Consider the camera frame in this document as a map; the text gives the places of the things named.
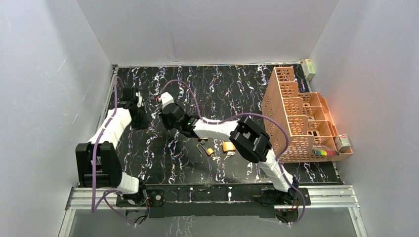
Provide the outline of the small brass padlock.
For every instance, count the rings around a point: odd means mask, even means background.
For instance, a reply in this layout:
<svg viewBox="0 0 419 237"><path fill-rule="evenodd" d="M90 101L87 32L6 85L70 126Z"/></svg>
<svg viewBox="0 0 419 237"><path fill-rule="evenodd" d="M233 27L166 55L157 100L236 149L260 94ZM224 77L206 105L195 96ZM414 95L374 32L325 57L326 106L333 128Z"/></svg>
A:
<svg viewBox="0 0 419 237"><path fill-rule="evenodd" d="M212 157L214 154L214 150L212 148L206 148L202 144L197 144L196 147L202 155L206 154L207 156Z"/></svg>

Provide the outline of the medium brass padlock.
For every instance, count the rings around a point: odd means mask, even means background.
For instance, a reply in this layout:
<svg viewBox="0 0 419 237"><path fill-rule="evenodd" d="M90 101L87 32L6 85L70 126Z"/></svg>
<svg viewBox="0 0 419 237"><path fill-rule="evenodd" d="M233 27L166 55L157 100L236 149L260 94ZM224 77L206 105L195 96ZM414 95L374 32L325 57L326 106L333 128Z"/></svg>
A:
<svg viewBox="0 0 419 237"><path fill-rule="evenodd" d="M199 142L201 145L204 145L207 141L208 141L208 138L199 138L199 139L198 139L198 142Z"/></svg>

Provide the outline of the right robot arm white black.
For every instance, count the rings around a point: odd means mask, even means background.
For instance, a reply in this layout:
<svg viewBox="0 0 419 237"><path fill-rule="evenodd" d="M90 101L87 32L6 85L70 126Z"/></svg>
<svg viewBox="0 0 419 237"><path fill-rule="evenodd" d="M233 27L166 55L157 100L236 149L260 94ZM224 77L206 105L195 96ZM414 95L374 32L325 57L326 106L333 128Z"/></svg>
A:
<svg viewBox="0 0 419 237"><path fill-rule="evenodd" d="M242 158L257 163L278 190L279 200L292 204L298 197L296 182L275 155L269 135L250 117L239 120L205 122L188 115L177 103L162 105L160 117L166 129L176 129L188 138L229 141Z"/></svg>

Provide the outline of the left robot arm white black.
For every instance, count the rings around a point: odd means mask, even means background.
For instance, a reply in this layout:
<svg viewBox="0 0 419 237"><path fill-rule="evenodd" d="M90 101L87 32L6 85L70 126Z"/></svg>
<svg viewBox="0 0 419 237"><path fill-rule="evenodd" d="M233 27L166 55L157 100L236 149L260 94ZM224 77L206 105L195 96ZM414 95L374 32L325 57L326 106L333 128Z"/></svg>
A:
<svg viewBox="0 0 419 237"><path fill-rule="evenodd" d="M80 186L116 190L128 195L133 204L143 205L148 193L139 187L138 178L122 171L116 149L126 128L144 130L148 127L149 121L139 88L125 87L117 103L110 106L95 135L76 146Z"/></svg>

